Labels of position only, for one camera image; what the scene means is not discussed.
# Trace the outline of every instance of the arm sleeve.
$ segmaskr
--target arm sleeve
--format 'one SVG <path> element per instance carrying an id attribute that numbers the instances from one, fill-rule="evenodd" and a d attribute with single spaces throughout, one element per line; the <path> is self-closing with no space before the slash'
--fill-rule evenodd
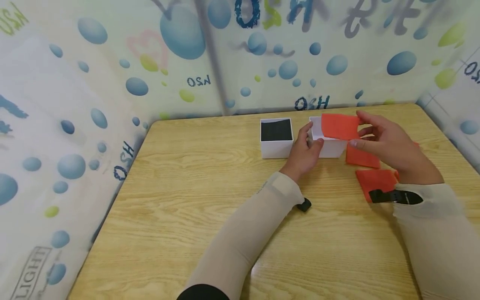
<path id="1" fill-rule="evenodd" d="M 292 207 L 302 203 L 298 185 L 290 177 L 274 173 L 226 220 L 179 299 L 197 285 L 209 285 L 230 300 L 239 299 L 245 277 L 260 252 Z"/>
<path id="2" fill-rule="evenodd" d="M 423 198 L 416 205 L 394 204 L 423 299 L 479 299 L 480 239 L 450 186 L 398 184 L 396 189 Z"/>

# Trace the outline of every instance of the black strap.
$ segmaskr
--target black strap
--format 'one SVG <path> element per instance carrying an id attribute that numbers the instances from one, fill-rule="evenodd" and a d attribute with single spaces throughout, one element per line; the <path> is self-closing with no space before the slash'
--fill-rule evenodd
<path id="1" fill-rule="evenodd" d="M 372 203 L 393 202 L 400 204 L 415 205 L 423 202 L 422 197 L 414 192 L 393 190 L 383 192 L 382 190 L 373 190 L 368 192 Z"/>

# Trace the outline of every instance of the blue circle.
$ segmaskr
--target blue circle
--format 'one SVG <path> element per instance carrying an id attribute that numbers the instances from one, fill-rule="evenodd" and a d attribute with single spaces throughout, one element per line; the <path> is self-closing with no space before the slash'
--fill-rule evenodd
<path id="1" fill-rule="evenodd" d="M 223 29 L 230 23 L 232 13 L 226 0 L 211 0 L 207 8 L 208 20 L 217 29 Z"/>
<path id="2" fill-rule="evenodd" d="M 50 50 L 58 58 L 61 58 L 63 56 L 62 49 L 55 44 L 50 44 Z"/>
<path id="3" fill-rule="evenodd" d="M 65 230 L 56 231 L 53 236 L 50 244 L 53 248 L 62 248 L 65 247 L 70 242 L 70 235 Z"/>
<path id="4" fill-rule="evenodd" d="M 321 49 L 322 49 L 322 47 L 320 47 L 320 43 L 315 42 L 315 43 L 310 45 L 310 54 L 319 55 Z"/>
<path id="5" fill-rule="evenodd" d="M 363 95 L 363 90 L 360 90 L 358 93 L 355 94 L 355 99 L 360 99 L 360 97 Z"/>
<path id="6" fill-rule="evenodd" d="M 262 55 L 267 50 L 267 40 L 260 32 L 254 32 L 248 38 L 248 50 L 255 55 Z"/>
<path id="7" fill-rule="evenodd" d="M 292 79 L 297 75 L 298 70 L 299 68 L 296 62 L 293 60 L 287 60 L 280 65 L 280 68 L 278 68 L 278 75 L 285 80 Z"/>
<path id="8" fill-rule="evenodd" d="M 92 159 L 88 163 L 88 167 L 93 171 L 97 170 L 99 166 L 100 166 L 100 162 L 98 161 L 98 159 Z"/>
<path id="9" fill-rule="evenodd" d="M 137 77 L 127 79 L 125 87 L 130 94 L 135 96 L 143 96 L 148 93 L 148 86 L 145 81 Z"/>
<path id="10" fill-rule="evenodd" d="M 67 272 L 67 267 L 64 264 L 54 264 L 53 267 L 48 272 L 48 279 L 47 279 L 48 284 L 53 286 L 59 283 L 65 276 L 66 272 Z"/>
<path id="11" fill-rule="evenodd" d="M 90 43 L 100 45 L 107 41 L 108 34 L 105 27 L 95 19 L 80 18 L 77 26 L 80 34 Z"/>
<path id="12" fill-rule="evenodd" d="M 227 108 L 233 108 L 235 106 L 235 100 L 230 99 L 230 100 L 225 101 L 225 106 Z"/>
<path id="13" fill-rule="evenodd" d="M 340 75 L 348 67 L 348 60 L 345 55 L 333 56 L 327 64 L 327 73 L 330 75 Z"/>
<path id="14" fill-rule="evenodd" d="M 281 44 L 276 44 L 273 47 L 273 53 L 275 53 L 276 55 L 282 54 L 282 52 L 283 52 L 283 46 Z"/>
<path id="15" fill-rule="evenodd" d="M 476 134 L 479 129 L 478 123 L 473 120 L 466 120 L 460 124 L 460 130 L 464 134 Z"/>
<path id="16" fill-rule="evenodd" d="M 42 162 L 36 157 L 29 157 L 24 160 L 22 165 L 25 170 L 34 172 L 40 169 L 40 167 L 42 166 Z"/>
<path id="17" fill-rule="evenodd" d="M 292 85 L 293 85 L 294 87 L 300 86 L 300 84 L 301 84 L 301 80 L 298 79 L 298 78 L 295 78 L 295 79 L 293 80 L 293 82 L 292 82 Z"/>
<path id="18" fill-rule="evenodd" d="M 68 183 L 64 181 L 57 181 L 53 184 L 53 191 L 57 194 L 63 194 L 68 190 Z"/>
<path id="19" fill-rule="evenodd" d="M 137 117 L 133 117 L 133 118 L 132 118 L 132 122 L 133 122 L 133 124 L 134 124 L 135 126 L 140 125 L 140 119 L 137 118 Z"/>
<path id="20" fill-rule="evenodd" d="M 275 69 L 269 69 L 268 70 L 268 77 L 272 78 L 276 76 L 276 70 Z"/>
<path id="21" fill-rule="evenodd" d="M 96 148 L 99 152 L 104 153 L 107 150 L 107 145 L 105 145 L 104 142 L 99 142 L 98 144 L 96 144 Z"/>
<path id="22" fill-rule="evenodd" d="M 393 14 L 389 15 L 384 22 L 384 28 L 387 28 L 393 21 Z"/>
<path id="23" fill-rule="evenodd" d="M 107 118 L 103 112 L 97 108 L 92 108 L 90 111 L 90 116 L 92 117 L 93 123 L 96 126 L 105 129 L 108 126 Z"/>
<path id="24" fill-rule="evenodd" d="M 62 120 L 60 122 L 60 125 L 63 131 L 65 131 L 65 133 L 73 134 L 75 132 L 75 126 L 73 125 L 72 122 L 68 120 Z"/>
<path id="25" fill-rule="evenodd" d="M 0 205 L 13 199 L 17 192 L 17 181 L 7 174 L 0 173 Z"/>
<path id="26" fill-rule="evenodd" d="M 119 60 L 119 64 L 125 69 L 128 69 L 130 67 L 130 62 L 126 59 Z"/>
<path id="27" fill-rule="evenodd" d="M 57 170 L 66 179 L 77 179 L 85 173 L 86 163 L 78 154 L 68 154 L 57 163 Z"/>
<path id="28" fill-rule="evenodd" d="M 244 96 L 244 97 L 248 97 L 248 96 L 250 96 L 250 93 L 251 93 L 251 92 L 252 92 L 252 91 L 250 90 L 250 88 L 248 88 L 248 87 L 243 87 L 243 88 L 241 88 L 241 90 L 240 90 L 240 95 L 242 95 L 242 96 Z"/>
<path id="29" fill-rule="evenodd" d="M 417 63 L 417 57 L 410 51 L 403 51 L 391 58 L 387 65 L 387 73 L 401 75 L 413 69 Z"/>
<path id="30" fill-rule="evenodd" d="M 426 37 L 428 34 L 428 29 L 426 27 L 420 27 L 419 29 L 417 29 L 414 34 L 413 34 L 413 38 L 414 39 L 423 39 L 424 37 Z"/>
<path id="31" fill-rule="evenodd" d="M 205 52 L 205 37 L 198 17 L 185 7 L 171 6 L 160 18 L 160 33 L 175 55 L 194 60 Z"/>
<path id="32" fill-rule="evenodd" d="M 78 67 L 85 73 L 88 73 L 88 71 L 90 70 L 87 63 L 81 60 L 78 61 Z"/>

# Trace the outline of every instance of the wooden table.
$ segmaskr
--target wooden table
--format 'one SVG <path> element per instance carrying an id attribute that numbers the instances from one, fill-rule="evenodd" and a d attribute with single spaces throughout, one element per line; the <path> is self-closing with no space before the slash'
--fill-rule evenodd
<path id="1" fill-rule="evenodd" d="M 420 143 L 480 231 L 480 177 L 414 104 L 364 107 Z M 356 108 L 329 109 L 354 114 Z M 70 299 L 175 299 L 210 240 L 284 164 L 262 160 L 259 120 L 311 110 L 168 120 L 152 125 Z M 300 183 L 313 206 L 293 209 L 247 277 L 242 299 L 416 299 L 398 231 L 368 205 L 355 166 L 322 159 Z"/>

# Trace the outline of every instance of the white box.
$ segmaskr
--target white box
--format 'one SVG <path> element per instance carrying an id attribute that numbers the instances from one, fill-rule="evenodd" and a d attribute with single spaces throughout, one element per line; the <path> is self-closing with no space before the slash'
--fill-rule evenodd
<path id="1" fill-rule="evenodd" d="M 315 140 L 318 140 L 319 138 L 322 138 L 325 140 L 324 146 L 320 151 L 320 155 L 318 157 L 322 157 L 322 158 L 340 157 L 343 151 L 346 149 L 348 141 L 325 137 L 324 133 L 322 132 L 322 116 L 310 117 L 310 121 L 313 122 L 313 126 L 308 131 L 309 141 L 310 142 L 315 141 Z"/>
<path id="2" fill-rule="evenodd" d="M 290 140 L 286 141 L 262 141 L 262 123 L 274 123 L 288 120 L 290 122 Z M 261 119 L 260 120 L 260 148 L 262 158 L 287 158 L 293 146 L 292 120 L 290 118 Z"/>

